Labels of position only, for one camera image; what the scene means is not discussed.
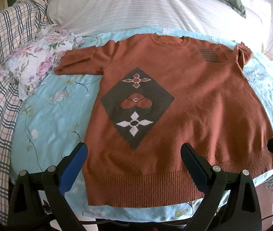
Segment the rust orange knit sweater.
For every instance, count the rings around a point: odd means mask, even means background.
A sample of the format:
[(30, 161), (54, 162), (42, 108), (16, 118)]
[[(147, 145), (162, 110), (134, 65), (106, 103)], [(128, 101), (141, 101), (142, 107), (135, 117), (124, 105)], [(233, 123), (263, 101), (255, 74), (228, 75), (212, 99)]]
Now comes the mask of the rust orange knit sweater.
[(252, 177), (273, 168), (269, 117), (243, 75), (252, 51), (190, 37), (136, 34), (66, 52), (55, 74), (98, 74), (84, 142), (91, 206), (161, 207), (201, 198), (180, 149)]

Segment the white pink floral cloth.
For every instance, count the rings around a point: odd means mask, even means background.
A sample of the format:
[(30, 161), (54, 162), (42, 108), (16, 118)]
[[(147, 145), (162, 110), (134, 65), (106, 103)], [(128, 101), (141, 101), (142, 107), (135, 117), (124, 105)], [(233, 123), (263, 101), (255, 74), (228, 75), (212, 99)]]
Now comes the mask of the white pink floral cloth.
[(5, 62), (4, 73), (18, 84), (19, 99), (30, 97), (64, 54), (84, 43), (83, 37), (58, 24), (49, 24), (40, 29), (35, 40), (13, 50)]

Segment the white striped pillow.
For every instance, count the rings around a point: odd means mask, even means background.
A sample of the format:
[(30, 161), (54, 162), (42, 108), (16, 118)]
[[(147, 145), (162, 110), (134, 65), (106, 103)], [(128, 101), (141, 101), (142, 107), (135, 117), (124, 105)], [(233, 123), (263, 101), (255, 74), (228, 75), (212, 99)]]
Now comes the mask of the white striped pillow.
[(47, 13), (80, 35), (170, 27), (233, 40), (262, 38), (271, 28), (271, 5), (264, 1), (254, 1), (245, 16), (218, 0), (52, 0)]

